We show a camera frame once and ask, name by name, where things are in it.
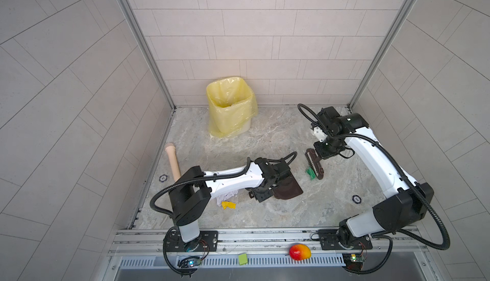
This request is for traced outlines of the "dark brown dustpan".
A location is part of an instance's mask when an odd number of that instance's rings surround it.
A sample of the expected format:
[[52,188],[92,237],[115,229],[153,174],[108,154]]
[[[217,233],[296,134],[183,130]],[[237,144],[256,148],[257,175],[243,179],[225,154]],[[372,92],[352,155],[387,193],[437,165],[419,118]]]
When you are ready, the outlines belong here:
[[280,179],[273,188],[276,199],[288,200],[303,194],[301,186],[292,174]]

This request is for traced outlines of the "brown hand brush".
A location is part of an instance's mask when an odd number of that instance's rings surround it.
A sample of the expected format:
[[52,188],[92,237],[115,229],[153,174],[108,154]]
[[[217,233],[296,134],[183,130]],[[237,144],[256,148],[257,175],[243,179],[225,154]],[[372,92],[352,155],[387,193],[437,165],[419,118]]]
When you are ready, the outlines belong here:
[[321,158],[316,154],[315,149],[308,148],[305,152],[305,157],[308,162],[308,166],[315,171],[316,179],[322,180],[324,178],[324,169],[320,163]]

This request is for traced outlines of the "yellow bagged trash bin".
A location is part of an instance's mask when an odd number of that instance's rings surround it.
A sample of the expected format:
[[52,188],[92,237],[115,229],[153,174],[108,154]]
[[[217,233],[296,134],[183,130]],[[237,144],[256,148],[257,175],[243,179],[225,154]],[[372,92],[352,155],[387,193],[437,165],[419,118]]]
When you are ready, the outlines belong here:
[[238,76],[220,79],[206,88],[209,103],[209,133],[216,138],[233,138],[247,132],[258,114],[256,96]]

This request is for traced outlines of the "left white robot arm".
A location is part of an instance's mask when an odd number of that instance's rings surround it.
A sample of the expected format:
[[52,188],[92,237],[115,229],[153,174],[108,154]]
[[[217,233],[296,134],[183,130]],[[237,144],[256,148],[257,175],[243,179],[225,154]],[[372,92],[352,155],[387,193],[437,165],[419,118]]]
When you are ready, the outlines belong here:
[[295,152],[279,160],[248,158],[243,167],[218,172],[205,172],[194,166],[174,184],[157,192],[149,205],[168,215],[182,241],[188,243],[200,237],[198,219],[212,199],[241,189],[260,203],[271,197],[288,200],[301,195],[303,190],[290,169],[295,158]]

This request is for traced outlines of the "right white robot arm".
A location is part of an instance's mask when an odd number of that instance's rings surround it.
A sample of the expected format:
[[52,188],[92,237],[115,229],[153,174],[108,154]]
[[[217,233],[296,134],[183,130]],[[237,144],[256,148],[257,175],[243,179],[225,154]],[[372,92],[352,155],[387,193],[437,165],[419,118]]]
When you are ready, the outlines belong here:
[[[385,196],[385,200],[372,209],[339,223],[338,240],[343,248],[351,248],[366,235],[402,233],[433,249],[449,249],[449,232],[431,206],[434,190],[429,184],[419,184],[396,162],[361,115],[341,116],[334,107],[323,108],[318,113],[305,104],[298,104],[297,108],[311,122],[311,132],[317,139],[305,153],[316,178],[321,180],[324,176],[322,160],[343,157],[344,151],[351,151],[364,162]],[[441,243],[433,243],[405,230],[426,214],[435,221],[442,236]]]

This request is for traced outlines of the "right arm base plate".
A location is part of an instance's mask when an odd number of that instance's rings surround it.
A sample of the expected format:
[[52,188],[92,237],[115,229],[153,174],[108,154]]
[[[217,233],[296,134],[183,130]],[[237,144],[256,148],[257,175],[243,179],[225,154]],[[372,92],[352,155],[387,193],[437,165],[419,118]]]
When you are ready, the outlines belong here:
[[344,228],[318,230],[322,250],[371,250],[373,245],[369,236],[355,237]]

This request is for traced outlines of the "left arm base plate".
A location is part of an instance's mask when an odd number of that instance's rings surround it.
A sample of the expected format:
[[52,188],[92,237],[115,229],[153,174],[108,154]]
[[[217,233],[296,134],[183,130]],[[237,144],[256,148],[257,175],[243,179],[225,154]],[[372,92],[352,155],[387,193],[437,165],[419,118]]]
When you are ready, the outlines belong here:
[[173,229],[164,239],[164,247],[167,252],[215,252],[217,243],[217,231],[201,231],[197,238],[184,242],[180,231]]

